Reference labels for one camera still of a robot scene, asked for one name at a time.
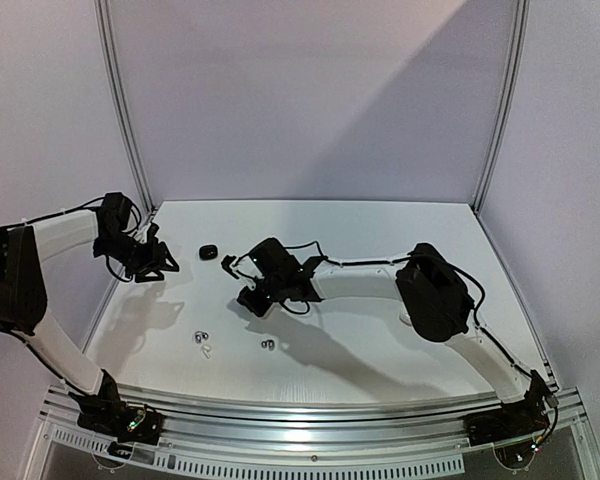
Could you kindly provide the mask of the black charging case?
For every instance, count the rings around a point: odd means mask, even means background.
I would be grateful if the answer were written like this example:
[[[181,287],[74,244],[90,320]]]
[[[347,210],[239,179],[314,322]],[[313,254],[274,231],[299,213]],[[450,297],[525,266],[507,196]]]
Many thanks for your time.
[[[198,257],[202,261],[209,261],[218,257],[218,247],[215,244],[205,244],[199,247]]]

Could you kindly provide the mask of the white charging case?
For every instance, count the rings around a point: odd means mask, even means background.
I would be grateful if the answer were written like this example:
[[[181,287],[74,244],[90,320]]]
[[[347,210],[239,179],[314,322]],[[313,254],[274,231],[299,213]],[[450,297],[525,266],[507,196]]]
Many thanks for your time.
[[[399,319],[401,322],[405,323],[405,324],[410,324],[411,323],[411,319],[409,317],[409,315],[406,312],[401,312],[399,315]]]

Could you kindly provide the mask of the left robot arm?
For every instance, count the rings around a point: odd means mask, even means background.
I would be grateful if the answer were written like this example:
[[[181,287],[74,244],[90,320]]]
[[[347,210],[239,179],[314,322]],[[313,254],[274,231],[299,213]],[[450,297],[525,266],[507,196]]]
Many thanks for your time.
[[[121,192],[15,224],[0,226],[0,333],[21,342],[71,390],[99,396],[107,377],[84,355],[51,312],[43,264],[90,245],[96,258],[117,262],[120,282],[158,282],[180,267],[167,244],[148,224],[142,237],[131,226],[139,213]]]

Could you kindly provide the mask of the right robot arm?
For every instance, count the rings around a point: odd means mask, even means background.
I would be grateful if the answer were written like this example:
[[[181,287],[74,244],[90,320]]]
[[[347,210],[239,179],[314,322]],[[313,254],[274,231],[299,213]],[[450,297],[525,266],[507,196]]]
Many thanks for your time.
[[[486,291],[429,243],[399,258],[338,260],[319,251],[299,261],[291,247],[270,237],[247,253],[226,256],[221,266],[243,282],[240,305],[258,317],[273,306],[311,306],[336,299],[387,299],[401,303],[409,327],[430,342],[459,354],[496,393],[503,407],[497,427],[517,436],[536,417],[535,404],[555,405],[542,375],[522,364],[481,319]]]

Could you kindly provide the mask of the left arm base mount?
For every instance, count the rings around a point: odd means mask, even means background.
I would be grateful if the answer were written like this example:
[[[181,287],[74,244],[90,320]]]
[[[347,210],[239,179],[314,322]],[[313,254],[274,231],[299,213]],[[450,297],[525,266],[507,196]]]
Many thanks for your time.
[[[118,444],[158,445],[165,416],[155,408],[91,397],[73,396],[73,399],[80,409],[79,427],[115,438]]]

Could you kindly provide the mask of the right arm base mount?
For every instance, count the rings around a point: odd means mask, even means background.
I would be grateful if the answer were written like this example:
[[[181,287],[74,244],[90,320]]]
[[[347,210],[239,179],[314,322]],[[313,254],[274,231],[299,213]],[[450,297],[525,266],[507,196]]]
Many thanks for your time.
[[[547,434],[551,422],[542,396],[527,396],[519,402],[472,413],[462,418],[463,428],[472,446],[498,443],[535,433]]]

